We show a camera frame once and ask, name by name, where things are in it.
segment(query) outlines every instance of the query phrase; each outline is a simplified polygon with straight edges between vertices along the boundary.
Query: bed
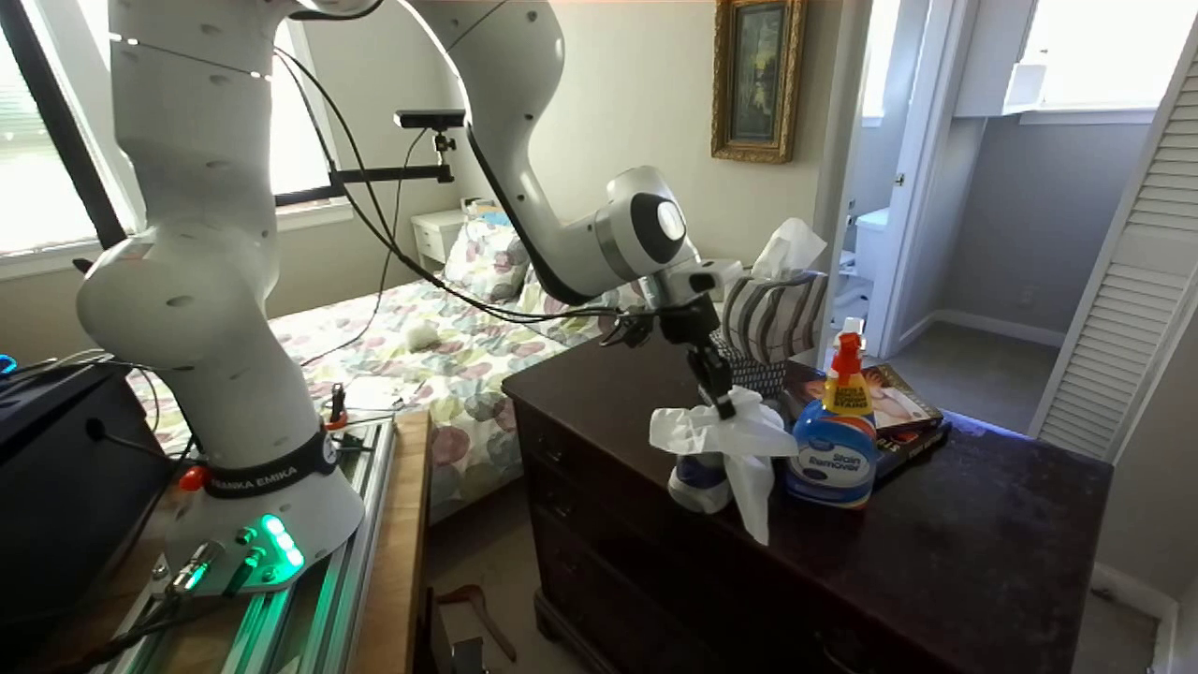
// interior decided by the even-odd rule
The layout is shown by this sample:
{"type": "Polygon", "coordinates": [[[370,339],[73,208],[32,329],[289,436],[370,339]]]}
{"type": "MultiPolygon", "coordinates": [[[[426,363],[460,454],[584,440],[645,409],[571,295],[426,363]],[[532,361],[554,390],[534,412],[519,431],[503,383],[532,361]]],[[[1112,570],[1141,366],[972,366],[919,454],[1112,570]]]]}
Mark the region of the bed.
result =
{"type": "MultiPolygon", "coordinates": [[[[508,224],[495,218],[473,218],[460,229],[443,279],[503,309],[561,313],[534,283],[508,224]]],[[[596,320],[514,326],[431,283],[279,314],[268,326],[302,363],[318,404],[332,388],[345,388],[352,417],[396,409],[431,417],[431,525],[519,480],[515,422],[503,379],[599,333],[596,320]]],[[[159,446],[187,450],[189,431],[163,388],[153,379],[132,379],[132,388],[153,409],[159,446]]]]}

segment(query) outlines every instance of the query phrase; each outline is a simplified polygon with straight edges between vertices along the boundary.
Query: white louvered door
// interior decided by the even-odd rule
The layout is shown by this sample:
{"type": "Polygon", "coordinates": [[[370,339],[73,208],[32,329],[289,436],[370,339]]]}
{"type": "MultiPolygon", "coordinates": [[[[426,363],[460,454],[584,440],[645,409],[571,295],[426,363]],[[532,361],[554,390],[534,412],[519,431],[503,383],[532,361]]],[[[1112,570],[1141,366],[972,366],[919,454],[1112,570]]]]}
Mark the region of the white louvered door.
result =
{"type": "Polygon", "coordinates": [[[1114,460],[1156,390],[1198,295],[1198,61],[1193,32],[1160,100],[1146,160],[1128,187],[1034,436],[1114,460]]]}

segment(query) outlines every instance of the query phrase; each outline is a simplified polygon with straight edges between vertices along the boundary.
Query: framed painting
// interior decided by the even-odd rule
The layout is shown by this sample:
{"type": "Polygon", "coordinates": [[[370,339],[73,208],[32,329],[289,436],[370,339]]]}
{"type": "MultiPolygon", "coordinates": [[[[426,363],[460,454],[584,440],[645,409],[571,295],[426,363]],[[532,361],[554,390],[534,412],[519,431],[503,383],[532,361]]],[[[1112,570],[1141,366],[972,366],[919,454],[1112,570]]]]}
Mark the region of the framed painting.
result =
{"type": "Polygon", "coordinates": [[[788,160],[805,0],[720,0],[711,153],[788,160]]]}

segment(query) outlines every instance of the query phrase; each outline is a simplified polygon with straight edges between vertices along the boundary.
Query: dark wooden dresser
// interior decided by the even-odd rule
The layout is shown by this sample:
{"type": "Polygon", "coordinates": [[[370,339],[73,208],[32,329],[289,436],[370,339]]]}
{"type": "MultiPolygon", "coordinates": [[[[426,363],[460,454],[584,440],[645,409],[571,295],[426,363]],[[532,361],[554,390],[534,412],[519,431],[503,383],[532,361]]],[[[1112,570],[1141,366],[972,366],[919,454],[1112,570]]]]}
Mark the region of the dark wooden dresser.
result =
{"type": "Polygon", "coordinates": [[[695,404],[667,345],[584,345],[515,402],[542,635],[596,671],[1072,671],[1108,470],[952,421],[843,515],[770,499],[770,549],[671,504],[646,412],[695,404]]]}

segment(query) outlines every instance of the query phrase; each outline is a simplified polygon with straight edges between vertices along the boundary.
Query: floral bedspread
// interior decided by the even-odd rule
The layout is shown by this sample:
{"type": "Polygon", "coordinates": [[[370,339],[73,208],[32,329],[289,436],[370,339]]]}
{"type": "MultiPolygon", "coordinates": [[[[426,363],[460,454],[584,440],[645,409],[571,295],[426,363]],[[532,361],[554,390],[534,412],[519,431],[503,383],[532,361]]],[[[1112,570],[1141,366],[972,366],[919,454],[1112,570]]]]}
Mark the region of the floral bedspread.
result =
{"type": "MultiPolygon", "coordinates": [[[[332,388],[345,388],[352,417],[431,412],[431,520],[446,520],[519,477],[515,421],[503,379],[596,339],[596,324],[514,326],[424,283],[396,284],[380,301],[360,295],[284,314],[268,326],[302,363],[318,404],[332,388]]],[[[187,422],[163,402],[163,388],[149,390],[144,379],[132,379],[132,388],[141,402],[157,398],[163,450],[182,446],[187,422]]]]}

